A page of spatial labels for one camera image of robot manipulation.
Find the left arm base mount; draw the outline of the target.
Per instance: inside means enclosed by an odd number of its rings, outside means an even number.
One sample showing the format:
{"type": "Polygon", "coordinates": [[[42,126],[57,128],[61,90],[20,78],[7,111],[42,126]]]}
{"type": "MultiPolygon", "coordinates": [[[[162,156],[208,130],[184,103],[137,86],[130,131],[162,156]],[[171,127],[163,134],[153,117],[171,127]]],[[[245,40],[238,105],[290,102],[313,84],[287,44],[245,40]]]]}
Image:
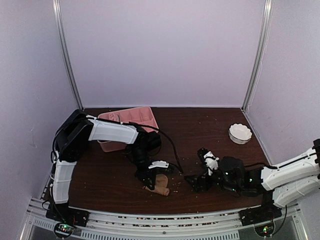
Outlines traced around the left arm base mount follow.
{"type": "Polygon", "coordinates": [[[63,215],[57,210],[47,210],[45,217],[56,221],[53,233],[60,239],[65,239],[75,234],[79,227],[86,227],[90,213],[85,210],[69,208],[63,215]]]}

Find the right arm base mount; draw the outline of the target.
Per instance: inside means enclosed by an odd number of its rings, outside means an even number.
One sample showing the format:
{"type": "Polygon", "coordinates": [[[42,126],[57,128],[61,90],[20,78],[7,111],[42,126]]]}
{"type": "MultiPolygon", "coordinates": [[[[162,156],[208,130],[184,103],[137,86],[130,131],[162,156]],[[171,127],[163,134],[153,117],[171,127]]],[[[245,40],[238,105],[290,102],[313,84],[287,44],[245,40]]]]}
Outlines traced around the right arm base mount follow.
{"type": "Polygon", "coordinates": [[[262,238],[270,238],[276,233],[275,219],[282,216],[282,209],[274,205],[246,208],[239,213],[242,226],[253,225],[254,232],[262,238]]]}

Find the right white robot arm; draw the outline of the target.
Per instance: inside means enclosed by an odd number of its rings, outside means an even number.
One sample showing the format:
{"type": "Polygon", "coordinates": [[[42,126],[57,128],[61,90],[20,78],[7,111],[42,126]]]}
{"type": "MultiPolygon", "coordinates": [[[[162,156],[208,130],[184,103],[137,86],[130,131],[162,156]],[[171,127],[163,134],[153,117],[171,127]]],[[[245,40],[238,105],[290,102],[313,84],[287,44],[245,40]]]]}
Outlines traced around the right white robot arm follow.
{"type": "Polygon", "coordinates": [[[268,220],[276,208],[281,209],[320,187],[319,139],[301,155],[276,165],[245,165],[232,156],[218,158],[206,148],[199,149],[197,155],[205,171],[184,177],[193,190],[202,192],[218,186],[240,196],[262,195],[263,205],[256,210],[261,221],[268,220]]]}

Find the pink patterned sock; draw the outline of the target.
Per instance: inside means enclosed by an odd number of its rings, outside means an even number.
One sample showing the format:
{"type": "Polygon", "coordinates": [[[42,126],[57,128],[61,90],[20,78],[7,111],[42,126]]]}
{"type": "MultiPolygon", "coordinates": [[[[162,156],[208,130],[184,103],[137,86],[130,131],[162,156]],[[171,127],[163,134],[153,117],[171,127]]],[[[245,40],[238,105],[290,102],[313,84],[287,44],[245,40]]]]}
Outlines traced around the pink patterned sock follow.
{"type": "Polygon", "coordinates": [[[109,119],[114,121],[114,122],[121,122],[121,118],[120,118],[120,115],[117,114],[117,113],[111,113],[109,115],[109,119]]]}

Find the tan ribbed sock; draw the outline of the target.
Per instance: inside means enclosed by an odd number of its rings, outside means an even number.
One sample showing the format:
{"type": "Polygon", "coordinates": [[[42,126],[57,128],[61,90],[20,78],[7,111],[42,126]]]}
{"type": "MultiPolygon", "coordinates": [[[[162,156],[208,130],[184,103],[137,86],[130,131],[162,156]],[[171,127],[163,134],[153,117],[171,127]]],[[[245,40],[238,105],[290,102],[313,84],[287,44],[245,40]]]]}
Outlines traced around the tan ribbed sock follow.
{"type": "Polygon", "coordinates": [[[170,193],[168,188],[168,177],[164,174],[157,174],[155,178],[154,190],[150,190],[148,187],[144,187],[145,190],[167,197],[170,193]]]}

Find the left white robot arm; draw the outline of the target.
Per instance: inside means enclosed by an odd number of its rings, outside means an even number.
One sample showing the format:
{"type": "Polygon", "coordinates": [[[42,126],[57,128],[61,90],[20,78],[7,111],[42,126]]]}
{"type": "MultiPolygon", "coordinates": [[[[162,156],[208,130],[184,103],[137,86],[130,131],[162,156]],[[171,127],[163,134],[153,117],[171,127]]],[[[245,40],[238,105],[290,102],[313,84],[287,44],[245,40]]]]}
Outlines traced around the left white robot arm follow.
{"type": "Polygon", "coordinates": [[[130,150],[136,178],[151,190],[156,187],[159,170],[169,166],[165,161],[152,159],[149,154],[161,145],[157,128],[102,119],[75,110],[56,131],[50,153],[50,196],[54,204],[51,211],[61,222],[72,218],[72,211],[67,205],[76,165],[93,144],[105,142],[120,143],[130,150]]]}

